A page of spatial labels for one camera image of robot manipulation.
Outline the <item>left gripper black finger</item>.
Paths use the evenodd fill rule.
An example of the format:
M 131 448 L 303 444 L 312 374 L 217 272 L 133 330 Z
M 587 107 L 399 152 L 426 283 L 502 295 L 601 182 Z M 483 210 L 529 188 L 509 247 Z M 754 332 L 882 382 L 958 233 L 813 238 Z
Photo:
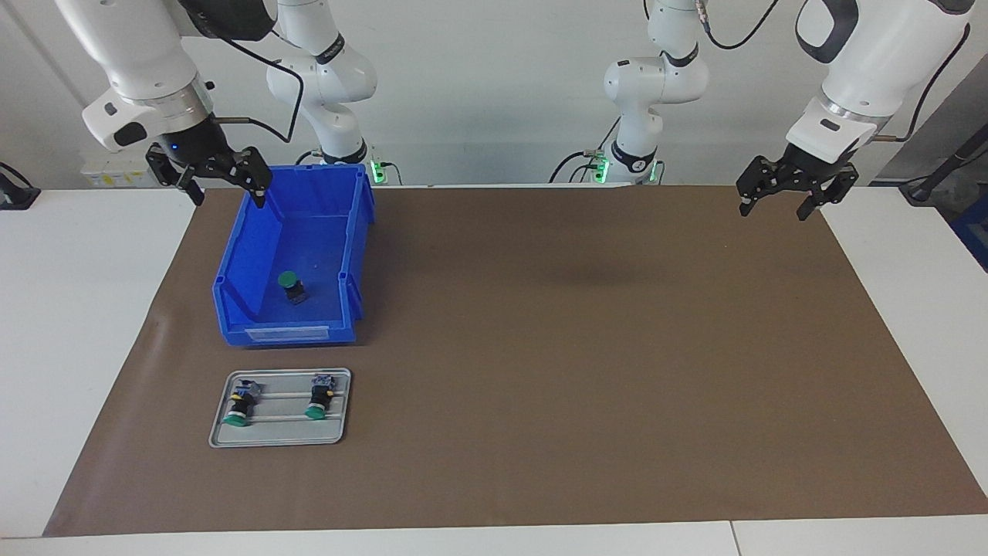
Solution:
M 748 217 L 756 202 L 765 197 L 794 191 L 797 181 L 798 167 L 786 159 L 769 161 L 765 156 L 755 156 L 736 180 L 741 217 Z
M 807 174 L 802 182 L 806 186 L 807 197 L 797 208 L 798 221 L 806 221 L 818 208 L 826 204 L 840 203 L 860 178 L 855 166 L 844 166 L 837 174 L 823 177 Z

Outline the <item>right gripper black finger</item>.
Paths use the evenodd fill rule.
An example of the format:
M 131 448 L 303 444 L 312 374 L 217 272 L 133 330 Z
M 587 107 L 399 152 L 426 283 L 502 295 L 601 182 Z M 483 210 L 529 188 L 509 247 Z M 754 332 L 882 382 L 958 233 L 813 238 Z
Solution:
M 244 148 L 211 156 L 205 162 L 205 177 L 219 178 L 244 189 L 261 209 L 267 202 L 272 170 L 257 148 Z
M 175 188 L 184 192 L 194 205 L 204 203 L 205 193 L 195 181 L 194 166 L 176 168 L 162 147 L 149 147 L 146 151 L 146 162 L 155 179 L 163 187 Z

